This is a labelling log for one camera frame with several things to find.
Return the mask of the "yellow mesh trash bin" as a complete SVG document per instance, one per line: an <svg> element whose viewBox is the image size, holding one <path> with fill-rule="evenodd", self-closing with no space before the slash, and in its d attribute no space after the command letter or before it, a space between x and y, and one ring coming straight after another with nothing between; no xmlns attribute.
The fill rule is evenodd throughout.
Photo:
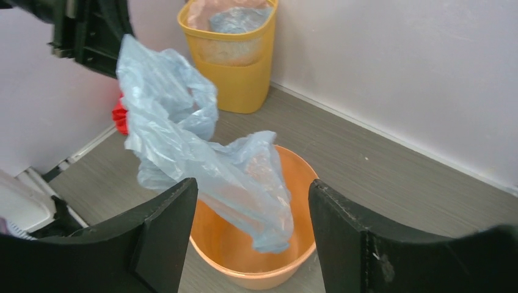
<svg viewBox="0 0 518 293"><path fill-rule="evenodd" d="M213 32L209 19L232 7L273 11L255 31ZM186 1L177 16L195 67L217 87L220 110L251 114L261 108L269 91L274 50L277 1Z"/></svg>

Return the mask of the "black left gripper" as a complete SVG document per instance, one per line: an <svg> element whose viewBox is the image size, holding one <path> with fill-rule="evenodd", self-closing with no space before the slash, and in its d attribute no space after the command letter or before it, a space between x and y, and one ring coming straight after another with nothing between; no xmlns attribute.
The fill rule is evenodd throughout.
<svg viewBox="0 0 518 293"><path fill-rule="evenodd" d="M116 77L122 38L133 35L127 0L11 0L1 9L19 8L53 25L52 54L91 71Z"/></svg>

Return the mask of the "light blue trash bag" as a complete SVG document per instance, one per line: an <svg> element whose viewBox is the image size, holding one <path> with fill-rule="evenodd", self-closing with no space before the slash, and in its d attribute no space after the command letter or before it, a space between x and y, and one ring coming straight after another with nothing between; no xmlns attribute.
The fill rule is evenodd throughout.
<svg viewBox="0 0 518 293"><path fill-rule="evenodd" d="M291 234L275 132L213 142L217 88L173 49L153 51L125 35L116 73L127 110L125 148L140 159L142 187L163 192L195 178L200 199L239 229Z"/></svg>

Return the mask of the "orange round trash bin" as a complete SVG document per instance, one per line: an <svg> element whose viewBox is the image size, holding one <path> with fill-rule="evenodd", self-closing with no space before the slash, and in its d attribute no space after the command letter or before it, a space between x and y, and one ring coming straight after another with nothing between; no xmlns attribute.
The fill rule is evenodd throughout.
<svg viewBox="0 0 518 293"><path fill-rule="evenodd" d="M202 200L197 202L192 223L190 243L196 253L214 270L246 289L281 285L316 250L308 192L318 175L300 155L280 145L276 150L291 196L290 235L263 228L259 234L246 233Z"/></svg>

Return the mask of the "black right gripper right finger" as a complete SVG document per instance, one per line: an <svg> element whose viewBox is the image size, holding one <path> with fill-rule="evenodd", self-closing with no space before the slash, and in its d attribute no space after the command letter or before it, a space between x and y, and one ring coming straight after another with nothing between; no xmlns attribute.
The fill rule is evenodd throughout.
<svg viewBox="0 0 518 293"><path fill-rule="evenodd" d="M517 227L452 238L400 224L323 181L308 192L326 292L516 292Z"/></svg>

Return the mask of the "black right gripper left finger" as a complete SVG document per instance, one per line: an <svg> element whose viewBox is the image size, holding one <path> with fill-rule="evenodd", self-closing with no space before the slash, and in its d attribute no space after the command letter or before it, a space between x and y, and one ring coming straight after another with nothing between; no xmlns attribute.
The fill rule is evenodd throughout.
<svg viewBox="0 0 518 293"><path fill-rule="evenodd" d="M67 237L1 236L2 292L177 292L197 204L186 178Z"/></svg>

